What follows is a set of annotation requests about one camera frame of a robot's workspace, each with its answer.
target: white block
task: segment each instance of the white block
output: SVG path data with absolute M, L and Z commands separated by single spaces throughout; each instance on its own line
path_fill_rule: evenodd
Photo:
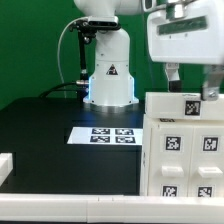
M 145 194 L 149 196 L 187 196 L 193 127 L 185 121 L 162 122 L 144 117 Z
M 218 167 L 198 167 L 198 173 L 202 178 L 218 178 L 223 172 Z
M 224 196 L 224 122 L 196 122 L 188 196 Z
M 184 177 L 184 170 L 179 166 L 162 166 L 164 177 Z
M 88 201 L 87 210 L 87 222 L 89 223 L 124 222 L 124 200 L 122 196 L 99 196 L 97 200 Z
M 87 222 L 87 202 L 97 196 L 0 194 L 0 220 Z
M 149 15 L 147 33 L 152 60 L 171 63 L 223 64 L 224 1 L 194 1 L 188 4 L 185 10 L 186 17 L 177 21 L 167 19 L 166 10 L 159 10 Z
M 12 154 L 1 153 L 0 154 L 0 186 L 3 184 L 5 179 L 8 177 L 13 169 L 12 165 Z
M 201 101 L 200 94 L 146 93 L 149 118 L 224 120 L 224 94 L 217 101 Z
M 142 159 L 140 174 L 140 195 L 148 195 L 148 179 L 149 179 L 149 156 L 151 149 L 151 124 L 149 119 L 144 116 L 143 121 L 143 137 L 142 137 Z

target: black tabletop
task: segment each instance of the black tabletop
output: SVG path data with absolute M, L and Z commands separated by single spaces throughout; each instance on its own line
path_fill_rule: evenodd
M 0 153 L 13 172 L 0 193 L 138 195 L 141 146 L 67 144 L 72 127 L 142 128 L 144 105 L 94 112 L 75 99 L 22 98 L 0 111 Z

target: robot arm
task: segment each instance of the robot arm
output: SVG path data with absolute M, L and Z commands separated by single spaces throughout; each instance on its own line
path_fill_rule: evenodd
M 157 5 L 156 0 L 74 2 L 93 24 L 116 25 L 116 15 L 151 12 L 147 21 L 149 53 L 153 61 L 166 64 L 169 83 L 179 85 L 179 63 L 204 64 L 207 77 L 202 99 L 218 99 L 224 78 L 223 0 L 164 0 L 161 5 Z
M 145 11 L 154 11 L 147 21 L 152 60 L 166 63 L 170 83 L 178 79 L 179 63 L 205 65 L 202 99 L 217 100 L 224 78 L 224 1 L 165 2 L 153 10 L 143 2 Z

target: green wall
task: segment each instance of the green wall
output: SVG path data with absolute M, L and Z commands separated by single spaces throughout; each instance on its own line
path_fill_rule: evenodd
M 0 108 L 20 97 L 36 97 L 60 84 L 58 39 L 67 23 L 80 16 L 72 0 L 0 0 Z M 146 91 L 167 91 L 162 65 L 152 63 L 148 57 L 145 20 L 146 16 L 120 17 L 131 37 L 130 73 L 136 79 L 136 96 L 140 99 L 144 99 Z M 91 74 L 94 43 L 87 47 L 87 61 Z M 67 32 L 64 37 L 61 64 L 65 81 L 79 79 L 76 32 Z M 202 66 L 182 65 L 180 75 L 184 91 L 199 91 Z

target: white panel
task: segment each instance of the white panel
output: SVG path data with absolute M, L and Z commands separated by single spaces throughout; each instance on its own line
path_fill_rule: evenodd
M 146 114 L 150 118 L 224 120 L 224 94 L 217 101 L 201 101 L 200 94 L 146 93 Z
M 219 223 L 223 198 L 0 194 L 0 220 L 118 223 Z
M 205 16 L 208 27 L 193 32 L 158 34 L 158 25 L 167 24 L 166 11 L 148 17 L 148 45 L 153 61 L 224 64 L 224 1 L 195 1 L 186 7 L 186 18 Z
M 149 122 L 151 122 L 152 134 L 148 195 L 187 196 L 192 124 L 184 121 L 162 122 L 159 119 L 149 119 Z M 164 173 L 165 168 L 171 167 L 175 167 L 179 172 Z
M 0 220 L 9 221 L 87 221 L 90 196 L 0 194 Z
M 8 177 L 13 169 L 12 165 L 12 154 L 1 153 L 0 154 L 0 186 L 3 184 L 5 179 Z
M 189 196 L 224 196 L 224 122 L 195 124 Z
M 141 159 L 141 176 L 140 176 L 140 195 L 148 195 L 148 178 L 149 178 L 149 157 L 151 148 L 151 122 L 144 115 L 143 122 L 143 139 L 142 139 L 142 159 Z

